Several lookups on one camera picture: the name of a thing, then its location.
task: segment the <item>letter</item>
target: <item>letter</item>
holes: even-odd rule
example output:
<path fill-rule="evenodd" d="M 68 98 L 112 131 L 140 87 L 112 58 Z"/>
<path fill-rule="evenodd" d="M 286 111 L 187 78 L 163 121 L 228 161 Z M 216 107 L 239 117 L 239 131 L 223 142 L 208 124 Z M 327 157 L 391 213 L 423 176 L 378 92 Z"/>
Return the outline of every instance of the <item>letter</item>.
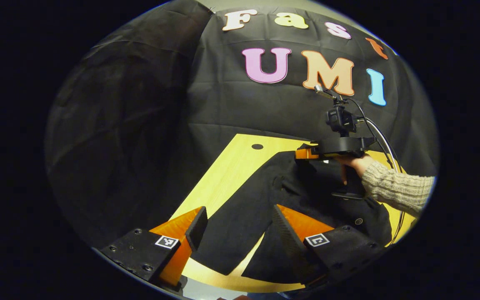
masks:
<path fill-rule="evenodd" d="M 274 48 L 271 51 L 275 54 L 275 72 L 268 74 L 262 70 L 261 56 L 264 49 L 251 48 L 242 51 L 245 56 L 245 69 L 251 80 L 260 83 L 277 83 L 283 80 L 288 73 L 288 55 L 292 50 L 287 48 Z"/>
<path fill-rule="evenodd" d="M 355 65 L 352 61 L 345 58 L 337 58 L 331 68 L 321 53 L 316 51 L 303 51 L 301 55 L 307 58 L 308 74 L 307 80 L 303 82 L 303 86 L 307 89 L 314 89 L 318 82 L 318 75 L 322 78 L 323 85 L 327 89 L 331 89 L 336 79 L 338 85 L 335 91 L 342 95 L 354 95 L 351 71 Z"/>
<path fill-rule="evenodd" d="M 247 23 L 251 19 L 251 15 L 256 15 L 256 10 L 245 10 L 245 11 L 234 11 L 225 14 L 227 17 L 227 24 L 222 30 L 225 32 L 227 30 L 233 30 L 244 27 L 244 24 L 241 24 L 240 21 Z"/>
<path fill-rule="evenodd" d="M 383 95 L 383 80 L 385 77 L 372 69 L 367 69 L 366 72 L 370 75 L 370 78 L 372 80 L 372 93 L 371 95 L 368 96 L 368 99 L 370 99 L 371 102 L 380 105 L 380 106 L 385 106 L 386 105 L 386 100 Z"/>
<path fill-rule="evenodd" d="M 346 38 L 348 40 L 351 39 L 351 34 L 349 34 L 342 26 L 331 22 L 325 22 L 325 25 L 327 26 L 327 31 L 332 35 Z"/>
<path fill-rule="evenodd" d="M 277 14 L 275 23 L 282 26 L 293 26 L 295 28 L 306 29 L 308 25 L 305 24 L 305 19 L 302 16 L 290 12 L 280 12 Z"/>
<path fill-rule="evenodd" d="M 383 48 L 379 44 L 377 44 L 377 42 L 375 40 L 372 40 L 371 38 L 366 38 L 366 40 L 368 40 L 368 42 L 370 42 L 370 44 L 372 44 L 373 49 L 375 50 L 375 52 L 377 54 L 379 54 L 380 57 L 382 57 L 384 59 L 388 59 L 386 54 L 383 53 Z"/>

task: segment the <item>hand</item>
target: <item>hand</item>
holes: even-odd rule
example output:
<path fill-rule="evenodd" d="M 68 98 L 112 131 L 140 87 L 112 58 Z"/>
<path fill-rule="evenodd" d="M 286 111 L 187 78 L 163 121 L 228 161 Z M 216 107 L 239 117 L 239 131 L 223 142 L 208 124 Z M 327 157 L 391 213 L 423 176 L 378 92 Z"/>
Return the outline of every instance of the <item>hand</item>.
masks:
<path fill-rule="evenodd" d="M 362 178 L 366 169 L 374 162 L 373 158 L 368 154 L 364 153 L 361 158 L 356 158 L 351 155 L 339 155 L 334 157 L 342 165 L 342 181 L 345 185 L 347 185 L 347 176 L 345 174 L 345 166 L 352 167 L 357 171 L 358 177 Z"/>

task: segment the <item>sleeve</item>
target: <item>sleeve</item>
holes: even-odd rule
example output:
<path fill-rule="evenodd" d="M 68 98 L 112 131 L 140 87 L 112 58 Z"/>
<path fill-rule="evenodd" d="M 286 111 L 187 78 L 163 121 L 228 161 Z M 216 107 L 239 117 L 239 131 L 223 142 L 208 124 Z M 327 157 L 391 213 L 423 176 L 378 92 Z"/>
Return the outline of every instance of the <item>sleeve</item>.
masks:
<path fill-rule="evenodd" d="M 421 214 L 434 182 L 435 177 L 396 173 L 378 161 L 373 162 L 362 175 L 362 185 L 368 196 L 413 217 Z"/>

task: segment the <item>pink letter u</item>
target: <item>pink letter u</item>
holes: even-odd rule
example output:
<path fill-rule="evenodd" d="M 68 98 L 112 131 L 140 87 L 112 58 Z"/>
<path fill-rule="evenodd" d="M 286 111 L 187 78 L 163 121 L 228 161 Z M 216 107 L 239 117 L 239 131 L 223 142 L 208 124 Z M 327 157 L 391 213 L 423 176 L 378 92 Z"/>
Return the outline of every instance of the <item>pink letter u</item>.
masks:
<path fill-rule="evenodd" d="M 272 74 L 263 72 L 261 56 L 264 49 L 251 48 L 242 51 L 245 56 L 245 69 L 251 80 L 260 83 L 277 83 L 283 80 L 288 73 L 288 55 L 292 50 L 288 48 L 273 48 L 272 53 L 276 56 L 276 69 Z"/>

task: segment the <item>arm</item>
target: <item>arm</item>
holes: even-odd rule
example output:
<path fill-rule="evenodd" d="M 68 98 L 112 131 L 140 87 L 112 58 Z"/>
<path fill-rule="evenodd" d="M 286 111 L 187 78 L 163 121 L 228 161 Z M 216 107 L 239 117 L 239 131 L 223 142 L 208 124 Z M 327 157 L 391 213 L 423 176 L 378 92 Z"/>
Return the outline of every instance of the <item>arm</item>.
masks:
<path fill-rule="evenodd" d="M 413 217 L 421 214 L 435 181 L 435 177 L 396 173 L 367 154 L 360 159 L 347 156 L 335 159 L 342 167 L 348 165 L 357 171 L 368 196 Z"/>

